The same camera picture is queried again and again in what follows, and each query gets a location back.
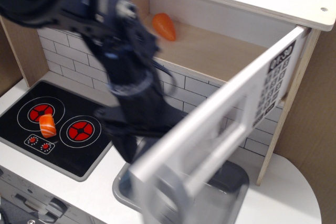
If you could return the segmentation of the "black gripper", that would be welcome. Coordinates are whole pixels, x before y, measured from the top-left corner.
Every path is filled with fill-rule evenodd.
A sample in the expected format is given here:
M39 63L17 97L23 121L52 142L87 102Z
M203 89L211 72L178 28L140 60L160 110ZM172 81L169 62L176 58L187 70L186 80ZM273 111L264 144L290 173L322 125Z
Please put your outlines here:
M162 137L186 117L186 113L164 100L160 81L147 74L138 83L111 84L110 92L118 106L105 106L95 110L95 117L111 135L113 145L128 164L142 155L143 137Z

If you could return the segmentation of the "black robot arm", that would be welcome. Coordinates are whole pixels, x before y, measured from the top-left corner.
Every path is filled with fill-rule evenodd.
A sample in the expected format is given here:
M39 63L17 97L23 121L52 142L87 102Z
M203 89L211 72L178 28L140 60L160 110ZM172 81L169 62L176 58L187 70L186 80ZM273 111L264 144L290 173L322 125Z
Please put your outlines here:
M1 0L1 15L24 27L81 36L106 70L109 91L119 103L95 115L126 162L140 155L137 136L156 141L184 117L164 100L158 75L164 67L154 60L156 37L131 0Z

